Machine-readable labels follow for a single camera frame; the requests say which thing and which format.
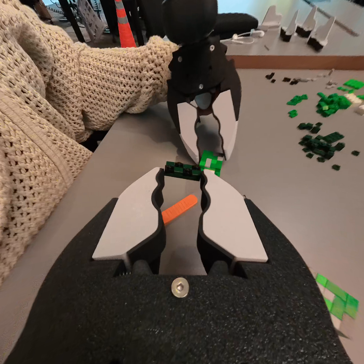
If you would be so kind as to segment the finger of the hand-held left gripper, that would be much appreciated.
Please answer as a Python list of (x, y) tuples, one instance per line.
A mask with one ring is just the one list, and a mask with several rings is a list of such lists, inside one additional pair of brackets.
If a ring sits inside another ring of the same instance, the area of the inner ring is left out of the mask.
[(235, 146), (238, 121), (235, 117), (233, 100), (230, 90), (221, 92), (212, 104), (214, 116), (216, 116), (222, 139), (222, 150), (225, 159), (229, 160)]
[(197, 109), (184, 102), (177, 104), (178, 119), (180, 125), (180, 137), (194, 162), (199, 163), (199, 150), (197, 146), (197, 134), (195, 126), (198, 120)]

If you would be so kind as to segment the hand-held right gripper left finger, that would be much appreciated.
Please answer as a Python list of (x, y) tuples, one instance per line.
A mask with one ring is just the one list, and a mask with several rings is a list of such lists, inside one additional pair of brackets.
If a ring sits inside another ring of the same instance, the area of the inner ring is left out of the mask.
[(155, 167), (118, 197), (93, 260), (154, 261), (166, 245), (161, 214), (164, 171)]

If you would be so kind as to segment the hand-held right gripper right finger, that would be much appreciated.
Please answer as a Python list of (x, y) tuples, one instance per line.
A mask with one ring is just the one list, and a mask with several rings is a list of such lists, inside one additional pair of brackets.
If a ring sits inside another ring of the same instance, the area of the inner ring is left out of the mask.
[(267, 262), (268, 256), (243, 195), (215, 175), (201, 174), (198, 238), (232, 261)]

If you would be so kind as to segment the green and white lego assembly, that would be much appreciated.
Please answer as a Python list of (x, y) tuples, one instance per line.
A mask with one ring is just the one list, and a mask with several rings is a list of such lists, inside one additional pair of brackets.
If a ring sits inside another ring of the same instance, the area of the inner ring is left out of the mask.
[(205, 169), (211, 170), (215, 175), (220, 176), (223, 161), (223, 156), (217, 155), (212, 151), (204, 150), (199, 162), (199, 168), (201, 171)]

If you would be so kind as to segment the dark green lego plate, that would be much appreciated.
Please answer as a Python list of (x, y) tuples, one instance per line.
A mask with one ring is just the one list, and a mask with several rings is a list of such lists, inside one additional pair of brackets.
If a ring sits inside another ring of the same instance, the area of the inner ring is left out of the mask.
[(198, 165), (167, 161), (164, 168), (164, 175), (167, 177), (199, 181), (201, 178), (201, 169)]

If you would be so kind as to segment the small black lego pieces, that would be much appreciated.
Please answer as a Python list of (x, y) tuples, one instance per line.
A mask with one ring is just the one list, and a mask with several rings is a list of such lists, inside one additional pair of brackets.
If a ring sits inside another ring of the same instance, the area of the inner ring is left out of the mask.
[[(270, 74), (268, 74), (268, 75), (266, 75), (265, 76), (265, 78), (268, 80), (268, 81), (270, 81), (270, 83), (272, 83), (272, 84), (274, 84), (274, 83), (276, 83), (277, 82), (277, 79), (275, 78), (275, 73), (274, 72), (272, 72), (272, 73), (270, 73)], [(296, 85), (296, 84), (298, 84), (298, 83), (300, 83), (300, 79), (295, 79), (295, 78), (289, 78), (289, 77), (284, 77), (283, 79), (282, 79), (282, 82), (284, 82), (284, 83), (288, 83), (288, 84), (290, 84), (290, 85)]]

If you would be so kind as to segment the pile of dark green lego pieces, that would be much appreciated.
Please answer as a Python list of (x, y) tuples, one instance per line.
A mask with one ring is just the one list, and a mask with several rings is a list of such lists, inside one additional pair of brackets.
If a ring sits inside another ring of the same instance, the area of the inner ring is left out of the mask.
[(301, 122), (297, 125), (297, 130), (304, 132), (298, 141), (302, 152), (307, 159), (316, 159), (319, 163), (332, 161), (347, 146), (343, 133), (339, 131), (323, 133), (323, 126), (322, 122)]

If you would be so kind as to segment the pile of bright green lego pieces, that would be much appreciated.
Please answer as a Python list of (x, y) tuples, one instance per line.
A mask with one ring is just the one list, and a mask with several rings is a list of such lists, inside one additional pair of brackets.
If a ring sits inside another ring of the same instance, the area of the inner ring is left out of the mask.
[(316, 112), (324, 117), (330, 117), (339, 111), (349, 108), (356, 109), (358, 106), (352, 106), (351, 103), (344, 97), (346, 93), (353, 93), (362, 100), (363, 104), (363, 88), (364, 83), (361, 80), (349, 79), (343, 84), (337, 84), (332, 89), (320, 90), (313, 97), (315, 101)]

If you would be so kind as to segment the scattered light grey lego pieces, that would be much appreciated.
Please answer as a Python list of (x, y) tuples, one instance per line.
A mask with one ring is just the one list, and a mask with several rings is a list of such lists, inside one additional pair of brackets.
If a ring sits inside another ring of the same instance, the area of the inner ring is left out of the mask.
[(295, 81), (296, 83), (308, 83), (308, 82), (315, 82), (315, 81), (318, 81), (319, 79), (324, 79), (325, 80), (325, 88), (326, 89), (332, 89), (334, 87), (337, 86), (337, 82), (334, 81), (331, 76), (333, 75), (335, 69), (332, 68), (330, 70), (327, 70), (325, 72), (322, 72), (322, 73), (319, 73), (319, 74), (316, 74), (312, 77), (297, 77), (297, 78), (294, 78), (293, 81)]

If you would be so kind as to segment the small lego creeper head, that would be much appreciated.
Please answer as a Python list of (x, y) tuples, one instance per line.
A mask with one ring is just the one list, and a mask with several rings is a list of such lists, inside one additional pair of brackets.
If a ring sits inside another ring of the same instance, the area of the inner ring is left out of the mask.
[(332, 324), (339, 336), (351, 339), (359, 310), (359, 301), (316, 272), (312, 273), (324, 298)]

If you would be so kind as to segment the orange brick separator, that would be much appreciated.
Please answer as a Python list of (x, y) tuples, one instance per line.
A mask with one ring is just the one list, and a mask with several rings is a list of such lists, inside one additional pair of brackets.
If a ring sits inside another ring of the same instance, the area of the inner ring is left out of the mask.
[(188, 195), (182, 200), (178, 201), (171, 207), (167, 208), (166, 210), (162, 211), (162, 218), (165, 225), (168, 225), (179, 216), (190, 210), (194, 207), (198, 202), (198, 199), (195, 195)]

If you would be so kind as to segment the black fabric pouch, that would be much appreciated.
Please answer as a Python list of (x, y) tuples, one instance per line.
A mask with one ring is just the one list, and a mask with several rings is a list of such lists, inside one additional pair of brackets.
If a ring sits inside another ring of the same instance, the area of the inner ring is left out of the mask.
[(213, 32), (216, 34), (239, 34), (258, 27), (258, 19), (247, 13), (220, 13)]

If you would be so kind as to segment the orange traffic cone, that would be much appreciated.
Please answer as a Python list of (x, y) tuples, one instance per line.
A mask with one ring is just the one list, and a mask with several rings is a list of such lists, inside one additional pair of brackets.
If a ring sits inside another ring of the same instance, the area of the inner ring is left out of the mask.
[(135, 48), (136, 43), (132, 34), (128, 17), (122, 0), (115, 0), (118, 21), (119, 38), (122, 48)]

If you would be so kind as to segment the person's knit sweater torso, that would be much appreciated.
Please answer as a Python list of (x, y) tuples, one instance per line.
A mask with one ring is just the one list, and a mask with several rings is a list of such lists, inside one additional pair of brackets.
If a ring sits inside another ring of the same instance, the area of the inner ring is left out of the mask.
[(1, 1), (1, 284), (92, 153), (83, 47), (20, 1)]

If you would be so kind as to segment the white wired earphones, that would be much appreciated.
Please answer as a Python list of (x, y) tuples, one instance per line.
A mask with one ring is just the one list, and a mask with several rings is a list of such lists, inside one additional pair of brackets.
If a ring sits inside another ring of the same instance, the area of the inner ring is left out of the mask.
[(232, 43), (237, 44), (252, 44), (254, 43), (255, 39), (260, 39), (264, 37), (265, 32), (263, 30), (250, 30), (249, 32), (244, 32), (241, 34), (233, 34), (231, 38), (227, 39)]

